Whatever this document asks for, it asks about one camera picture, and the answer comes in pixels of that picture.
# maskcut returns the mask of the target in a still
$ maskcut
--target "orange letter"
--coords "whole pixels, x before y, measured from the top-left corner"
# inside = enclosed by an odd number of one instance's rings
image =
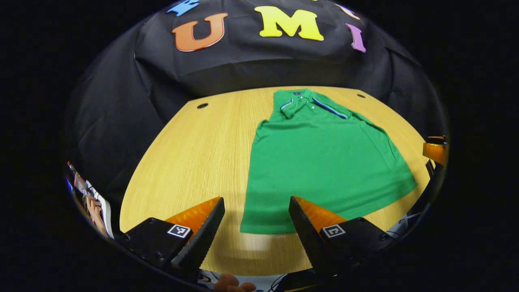
[[[198,23],[198,21],[188,22],[175,28],[171,32],[175,34],[176,48],[180,51],[191,52],[216,44],[224,36],[225,17],[227,17],[227,13],[207,16],[204,20],[209,21],[211,33],[202,39],[195,39],[193,37],[193,27]]]

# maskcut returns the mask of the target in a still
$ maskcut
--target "black cloth backdrop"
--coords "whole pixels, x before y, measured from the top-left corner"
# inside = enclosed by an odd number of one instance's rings
[[[394,109],[424,138],[447,133],[438,93],[419,62],[361,12],[354,11],[358,21],[329,1],[200,0],[179,17],[166,13],[178,3],[113,41],[72,93],[62,163],[71,161],[112,201],[121,202],[141,157],[166,123],[186,102],[204,96],[288,85],[356,88]],[[289,16],[298,9],[314,12],[324,40],[284,32],[261,37],[257,6],[276,6]],[[173,28],[198,21],[194,38],[204,38],[210,26],[203,19],[222,12],[228,16],[219,42],[177,50]],[[352,48],[346,23],[361,29],[366,52]]]

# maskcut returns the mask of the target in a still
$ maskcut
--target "yellow letter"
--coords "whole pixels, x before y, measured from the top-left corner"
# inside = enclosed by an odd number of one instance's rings
[[[278,7],[274,6],[259,6],[254,10],[260,12],[263,17],[263,30],[259,32],[260,36],[281,36],[283,33],[278,30],[277,23],[289,36],[294,36],[297,29],[301,26],[300,37],[315,39],[316,41],[324,40],[317,28],[317,15],[313,12],[297,10],[292,17],[289,17]]]

